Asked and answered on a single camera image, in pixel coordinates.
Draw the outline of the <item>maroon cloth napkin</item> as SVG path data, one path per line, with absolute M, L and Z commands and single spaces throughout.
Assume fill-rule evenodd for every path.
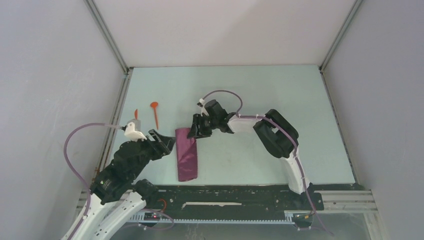
M 198 177 L 198 150 L 194 137 L 188 138 L 189 128 L 175 130 L 177 177 L 179 182 L 188 182 Z

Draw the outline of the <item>orange plastic spoon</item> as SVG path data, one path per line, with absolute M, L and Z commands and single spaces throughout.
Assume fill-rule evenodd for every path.
M 150 107 L 153 109 L 153 114 L 154 114 L 154 121 L 155 121 L 155 126 L 156 129 L 159 129 L 159 120 L 158 120 L 158 114 L 157 114 L 157 108 L 159 106 L 159 103 L 154 101 L 150 104 Z

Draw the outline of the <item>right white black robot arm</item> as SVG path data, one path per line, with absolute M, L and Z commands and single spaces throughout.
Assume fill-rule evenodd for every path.
M 211 137 L 215 129 L 227 134 L 255 133 L 267 152 L 282 160 L 288 187 L 293 192 L 291 204 L 297 209 L 310 204 L 311 196 L 307 192 L 310 181 L 299 160 L 299 133 L 277 110 L 270 109 L 264 115 L 241 115 L 227 112 L 215 99 L 208 102 L 200 99 L 197 105 L 200 113 L 193 115 L 188 139 Z

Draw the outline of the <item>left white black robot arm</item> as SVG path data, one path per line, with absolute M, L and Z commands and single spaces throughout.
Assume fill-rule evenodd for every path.
M 136 212 L 156 206 L 158 187 L 147 179 L 136 179 L 149 162 L 172 152 L 176 138 L 154 129 L 145 136 L 131 123 L 121 130 L 128 141 L 91 184 L 82 182 L 87 199 L 64 240 L 108 240 Z

